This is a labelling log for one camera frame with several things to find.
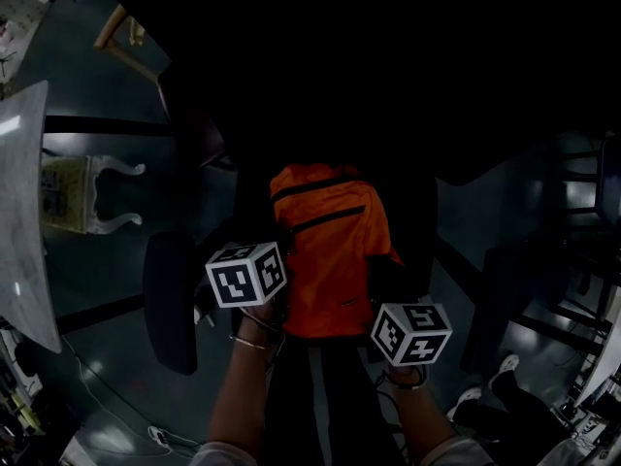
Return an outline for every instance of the person's leg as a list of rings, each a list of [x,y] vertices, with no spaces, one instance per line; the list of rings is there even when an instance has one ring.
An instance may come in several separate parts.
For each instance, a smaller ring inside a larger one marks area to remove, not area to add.
[[[453,421],[473,429],[489,440],[510,440],[517,432],[509,413],[479,405],[475,400],[468,400],[457,406]]]
[[[543,402],[517,385],[512,370],[501,372],[490,387],[514,420],[518,436],[528,436],[533,460],[543,459],[571,435]]]
[[[259,464],[323,464],[314,418],[309,353],[304,341],[287,337],[270,381]]]
[[[330,413],[332,463],[341,465],[405,464],[377,400],[376,389],[346,341],[321,349],[321,365]]]

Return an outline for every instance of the orange backpack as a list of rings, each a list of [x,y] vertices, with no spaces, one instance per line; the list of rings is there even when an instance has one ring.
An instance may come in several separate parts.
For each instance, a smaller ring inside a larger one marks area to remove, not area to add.
[[[375,189],[350,166],[292,164],[270,190],[278,228],[290,238],[284,330],[305,338],[369,332],[367,258],[390,255],[401,262]]]

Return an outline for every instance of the white sleeve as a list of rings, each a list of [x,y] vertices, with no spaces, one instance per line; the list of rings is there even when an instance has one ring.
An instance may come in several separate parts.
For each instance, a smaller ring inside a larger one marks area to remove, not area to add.
[[[192,459],[190,466],[257,466],[254,458],[244,450],[222,442],[204,444]]]
[[[427,454],[420,466],[494,466],[494,461],[477,442],[455,437]]]

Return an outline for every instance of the sneaker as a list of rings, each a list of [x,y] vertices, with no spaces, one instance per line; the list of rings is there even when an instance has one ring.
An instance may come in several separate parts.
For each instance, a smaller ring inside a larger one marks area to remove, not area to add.
[[[446,417],[448,418],[448,420],[450,422],[453,422],[453,418],[455,417],[455,412],[457,411],[457,408],[459,407],[460,404],[462,404],[463,402],[466,402],[467,400],[478,400],[481,398],[482,394],[483,392],[478,386],[470,388],[469,390],[466,390],[464,393],[462,393],[459,396],[459,399],[457,399],[457,404],[455,405],[455,407],[451,408],[450,411],[446,413]]]
[[[489,381],[489,383],[487,384],[487,386],[489,386],[490,388],[492,387],[492,384],[494,383],[494,381],[502,374],[502,373],[506,373],[507,371],[515,371],[515,368],[517,368],[517,365],[520,363],[520,358],[517,354],[511,354],[508,355],[507,357],[505,357],[505,359],[503,360],[503,362],[501,363],[501,367],[498,370],[498,373],[496,373],[496,375],[494,375],[492,377],[492,379]]]

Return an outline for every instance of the white table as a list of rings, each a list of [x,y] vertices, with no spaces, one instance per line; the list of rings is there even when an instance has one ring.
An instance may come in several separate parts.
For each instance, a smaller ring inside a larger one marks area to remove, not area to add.
[[[11,42],[0,41],[0,58],[13,55],[4,64],[4,75],[0,74],[0,83],[8,84],[17,74],[26,51],[30,46],[49,4],[37,0],[0,0],[0,16],[10,22]]]
[[[39,209],[47,97],[41,82],[0,102],[0,316],[60,353]]]
[[[610,376],[616,373],[621,365],[621,288],[616,287],[614,300],[610,308],[608,320],[612,328],[605,339],[602,353],[593,363],[593,371],[582,387],[575,405],[580,405],[589,395],[597,390]]]

